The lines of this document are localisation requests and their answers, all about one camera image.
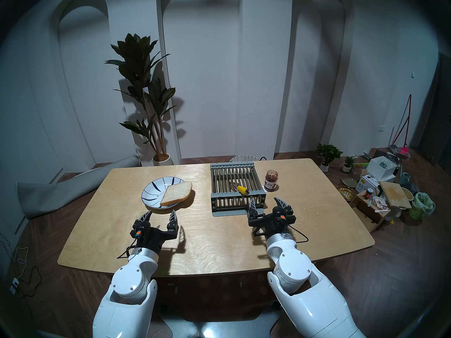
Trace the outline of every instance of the jar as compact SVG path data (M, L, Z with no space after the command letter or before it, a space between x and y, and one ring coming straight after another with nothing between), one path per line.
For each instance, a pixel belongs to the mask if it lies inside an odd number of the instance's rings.
M266 173L266 177L265 177L266 191L273 191L276 188L278 177L279 177L279 174L274 170L269 170Z
M370 198L370 196L373 194L374 190L371 189L370 187L365 191L363 197L368 200Z

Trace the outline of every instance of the jar label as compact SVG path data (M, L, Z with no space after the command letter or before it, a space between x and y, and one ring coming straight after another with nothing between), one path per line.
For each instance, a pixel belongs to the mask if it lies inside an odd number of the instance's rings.
M274 188L276 187L276 185L277 185L277 181L275 181L275 182L268 182L268 181L265 179L265 188L266 188L266 189L272 190L272 189L274 189Z

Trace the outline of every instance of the plate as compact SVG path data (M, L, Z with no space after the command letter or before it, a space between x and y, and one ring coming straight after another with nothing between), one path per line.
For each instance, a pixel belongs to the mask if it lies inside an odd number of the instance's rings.
M354 192L348 187L342 187L338 189L338 192L345 198L346 201L350 202L354 199Z
M342 178L341 181L343 182L344 185L346 185L347 187L351 187L353 189L355 189L355 187L357 186L357 181L349 177Z
M161 206L160 202L163 199L163 196L166 192L166 189L170 185L183 183L183 179L177 177L163 177L158 178L147 185L143 193L141 194L141 200L144 202L146 206L155 209L167 209L174 207L177 203L174 203L170 206Z

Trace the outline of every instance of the plastic bag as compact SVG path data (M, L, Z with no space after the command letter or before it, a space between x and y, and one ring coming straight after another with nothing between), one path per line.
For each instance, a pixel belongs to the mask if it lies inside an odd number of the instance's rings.
M422 209L424 213L427 215L432 214L435 209L435 203L431 200L429 195L425 192L419 192L415 195L414 200L412 201L412 206Z

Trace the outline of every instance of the toast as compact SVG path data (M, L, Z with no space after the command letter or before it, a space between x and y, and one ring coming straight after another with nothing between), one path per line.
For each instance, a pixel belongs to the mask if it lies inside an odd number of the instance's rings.
M174 203L186 200L191 192L192 187L193 184L191 182L183 182L168 186L160 202L160 205L169 206Z

